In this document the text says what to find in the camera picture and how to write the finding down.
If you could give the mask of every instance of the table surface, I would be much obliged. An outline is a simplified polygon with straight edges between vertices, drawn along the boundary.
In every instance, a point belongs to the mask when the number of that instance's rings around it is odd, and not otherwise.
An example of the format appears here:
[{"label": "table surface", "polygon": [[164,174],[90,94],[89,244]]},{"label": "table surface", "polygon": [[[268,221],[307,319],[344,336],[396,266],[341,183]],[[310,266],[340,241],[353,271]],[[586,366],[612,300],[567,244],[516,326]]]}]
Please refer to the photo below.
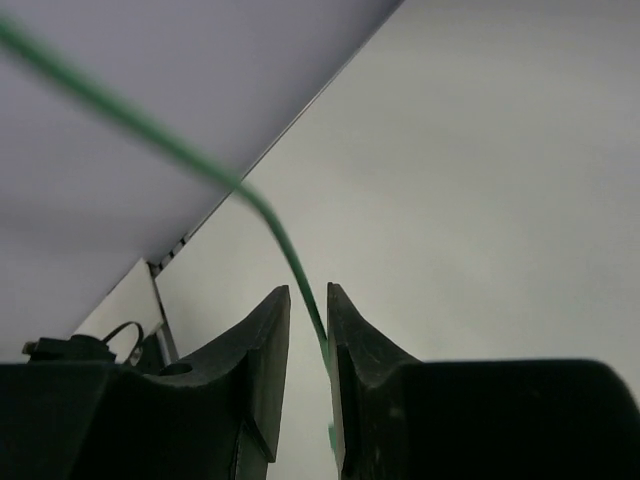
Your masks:
[{"label": "table surface", "polygon": [[[589,357],[640,393],[640,4],[407,0],[248,176],[321,310],[425,360]],[[226,201],[157,279],[181,355],[292,285],[278,462],[335,478],[329,384],[278,247]]]}]

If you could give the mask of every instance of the white table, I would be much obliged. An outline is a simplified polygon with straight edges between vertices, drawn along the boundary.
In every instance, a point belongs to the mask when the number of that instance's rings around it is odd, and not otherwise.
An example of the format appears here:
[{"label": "white table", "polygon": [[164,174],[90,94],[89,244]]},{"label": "white table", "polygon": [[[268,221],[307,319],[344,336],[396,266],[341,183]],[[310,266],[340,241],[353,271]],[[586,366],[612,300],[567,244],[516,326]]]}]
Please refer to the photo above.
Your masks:
[{"label": "white table", "polygon": [[[598,358],[639,394],[640,4],[453,3],[407,0],[248,180],[323,311],[338,282],[425,360]],[[285,283],[233,200],[158,278],[182,355]],[[269,477],[336,478],[329,384],[292,300]]]}]

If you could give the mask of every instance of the green cable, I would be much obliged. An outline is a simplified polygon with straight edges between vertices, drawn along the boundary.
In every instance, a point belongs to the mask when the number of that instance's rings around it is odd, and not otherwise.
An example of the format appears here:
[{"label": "green cable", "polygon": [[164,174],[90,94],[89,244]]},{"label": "green cable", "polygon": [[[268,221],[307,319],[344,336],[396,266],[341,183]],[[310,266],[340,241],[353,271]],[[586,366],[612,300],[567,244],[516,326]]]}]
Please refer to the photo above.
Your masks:
[{"label": "green cable", "polygon": [[324,330],[309,280],[280,220],[269,203],[257,191],[247,185],[246,182],[242,183],[242,178],[220,166],[209,155],[189,145],[186,140],[161,125],[150,115],[143,113],[130,102],[110,92],[89,75],[72,65],[71,62],[64,59],[62,55],[35,39],[24,28],[21,28],[15,21],[1,12],[0,45],[5,50],[16,55],[32,69],[42,74],[51,83],[56,84],[71,96],[102,114],[104,118],[159,148],[179,165],[229,187],[255,208],[271,229],[271,233],[278,242],[287,262],[289,262],[291,271],[300,287],[304,303],[311,316],[311,323],[320,344],[325,368],[327,371],[329,370],[327,334]]}]

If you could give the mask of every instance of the green cord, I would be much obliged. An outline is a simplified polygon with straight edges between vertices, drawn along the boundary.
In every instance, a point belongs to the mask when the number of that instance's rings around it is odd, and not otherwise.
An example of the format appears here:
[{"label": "green cord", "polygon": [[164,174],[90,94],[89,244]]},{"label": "green cord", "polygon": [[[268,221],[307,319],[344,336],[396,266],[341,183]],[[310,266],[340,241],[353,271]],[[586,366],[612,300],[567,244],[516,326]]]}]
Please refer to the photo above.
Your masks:
[{"label": "green cord", "polygon": [[140,109],[135,108],[131,102],[119,98],[116,94],[100,85],[89,75],[64,59],[62,55],[35,39],[18,26],[15,21],[1,12],[0,45],[20,58],[32,69],[42,74],[51,83],[56,84],[71,96],[84,102],[95,112],[102,114],[104,118],[123,128],[128,133],[159,148],[177,164],[233,189],[234,193],[244,198],[255,208],[271,229],[271,233],[278,242],[287,262],[289,262],[311,316],[311,322],[320,343],[325,368],[327,371],[329,370],[327,334],[324,330],[309,280],[304,273],[300,259],[287,232],[271,206],[258,192],[247,183],[242,183],[241,178],[218,165],[210,155],[200,152],[167,127],[161,125],[160,122],[143,113]]}]

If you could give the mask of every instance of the black cable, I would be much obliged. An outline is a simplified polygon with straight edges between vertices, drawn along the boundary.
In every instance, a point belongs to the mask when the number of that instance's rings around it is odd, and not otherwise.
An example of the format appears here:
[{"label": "black cable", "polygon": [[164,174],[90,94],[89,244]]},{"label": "black cable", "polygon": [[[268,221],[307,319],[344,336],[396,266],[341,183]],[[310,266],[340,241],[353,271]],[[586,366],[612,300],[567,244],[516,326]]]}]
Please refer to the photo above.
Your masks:
[{"label": "black cable", "polygon": [[124,361],[124,363],[126,363],[126,364],[128,364],[130,362],[131,357],[133,356],[134,352],[138,348],[140,348],[142,346],[142,342],[144,341],[144,329],[142,328],[142,325],[140,325],[138,322],[124,322],[122,325],[116,327],[111,333],[109,333],[106,337],[104,337],[102,339],[103,343],[109,343],[113,339],[113,337],[115,337],[122,330],[124,330],[125,328],[127,328],[127,327],[129,327],[131,325],[135,325],[136,328],[138,329],[138,340],[136,340],[135,345],[131,349],[131,352],[127,356],[127,359]]}]

